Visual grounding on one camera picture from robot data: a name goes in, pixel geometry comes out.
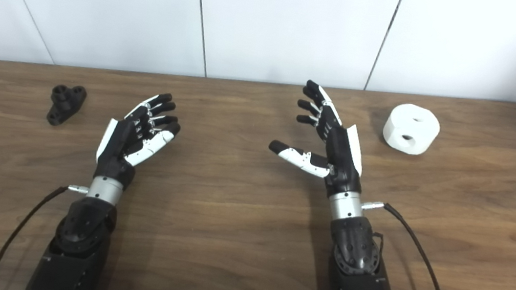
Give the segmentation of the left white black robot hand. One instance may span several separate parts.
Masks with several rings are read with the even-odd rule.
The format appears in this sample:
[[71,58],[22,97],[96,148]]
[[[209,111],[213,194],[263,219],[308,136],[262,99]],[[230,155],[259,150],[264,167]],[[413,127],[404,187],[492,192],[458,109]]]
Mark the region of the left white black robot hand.
[[116,206],[135,176],[135,168],[176,138],[178,117],[172,95],[140,102],[121,120],[111,119],[96,153],[96,168],[87,197]]

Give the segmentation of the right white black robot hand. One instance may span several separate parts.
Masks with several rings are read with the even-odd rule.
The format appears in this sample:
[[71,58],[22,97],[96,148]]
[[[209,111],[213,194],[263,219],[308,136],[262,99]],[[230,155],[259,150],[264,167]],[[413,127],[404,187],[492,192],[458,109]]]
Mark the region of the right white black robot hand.
[[281,159],[324,181],[332,219],[362,217],[362,159],[357,126],[344,127],[333,101],[318,83],[309,80],[303,86],[309,101],[297,105],[309,115],[298,115],[297,122],[314,127],[325,146],[326,155],[306,153],[302,149],[272,140],[269,149]]

